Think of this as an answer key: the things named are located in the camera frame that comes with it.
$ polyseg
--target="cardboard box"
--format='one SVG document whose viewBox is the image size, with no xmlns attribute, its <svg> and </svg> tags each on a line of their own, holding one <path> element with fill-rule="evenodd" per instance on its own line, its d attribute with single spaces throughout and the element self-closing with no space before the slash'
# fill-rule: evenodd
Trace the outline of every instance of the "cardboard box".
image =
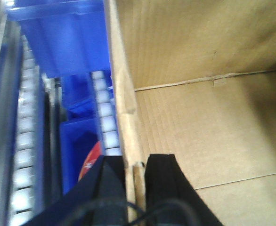
<svg viewBox="0 0 276 226">
<path fill-rule="evenodd" d="M 276 226 L 276 1 L 108 0 L 132 166 L 174 153 L 226 226 Z"/>
</svg>

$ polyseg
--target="blue storage bin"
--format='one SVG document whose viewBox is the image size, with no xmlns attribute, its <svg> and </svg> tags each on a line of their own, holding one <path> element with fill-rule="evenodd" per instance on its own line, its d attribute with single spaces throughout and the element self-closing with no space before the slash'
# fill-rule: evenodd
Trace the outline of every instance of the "blue storage bin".
<svg viewBox="0 0 276 226">
<path fill-rule="evenodd" d="M 94 118 L 61 123 L 61 165 L 64 194 L 77 183 L 84 160 L 99 140 L 97 131 L 97 119 Z"/>
<path fill-rule="evenodd" d="M 50 78 L 110 69 L 102 0 L 8 1 L 41 69 Z"/>
<path fill-rule="evenodd" d="M 62 103 L 69 120 L 95 115 L 96 106 L 89 74 L 62 77 L 61 84 Z"/>
</svg>

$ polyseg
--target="cardboard flap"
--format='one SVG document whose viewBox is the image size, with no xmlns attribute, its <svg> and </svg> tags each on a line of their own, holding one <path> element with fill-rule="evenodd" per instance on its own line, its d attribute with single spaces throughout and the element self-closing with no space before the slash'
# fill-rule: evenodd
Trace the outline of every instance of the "cardboard flap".
<svg viewBox="0 0 276 226">
<path fill-rule="evenodd" d="M 116 2 L 135 88 L 276 70 L 276 1 Z"/>
</svg>

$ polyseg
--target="black object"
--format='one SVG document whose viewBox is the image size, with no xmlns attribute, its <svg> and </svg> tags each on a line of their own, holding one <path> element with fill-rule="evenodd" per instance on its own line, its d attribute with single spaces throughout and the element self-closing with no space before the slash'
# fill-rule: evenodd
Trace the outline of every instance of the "black object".
<svg viewBox="0 0 276 226">
<path fill-rule="evenodd" d="M 124 200 L 125 178 L 122 156 L 100 156 L 80 182 L 58 202 L 50 206 L 24 226 L 54 226 L 65 223 L 78 207 L 98 198 L 113 197 Z M 107 206 L 79 219 L 73 225 L 122 225 L 126 223 L 126 207 Z"/>
<path fill-rule="evenodd" d="M 173 154 L 152 154 L 146 165 L 146 210 L 166 199 L 180 199 L 193 208 L 202 226 L 222 226 L 181 171 Z M 178 209 L 161 212 L 153 219 L 157 226 L 186 225 Z"/>
</svg>

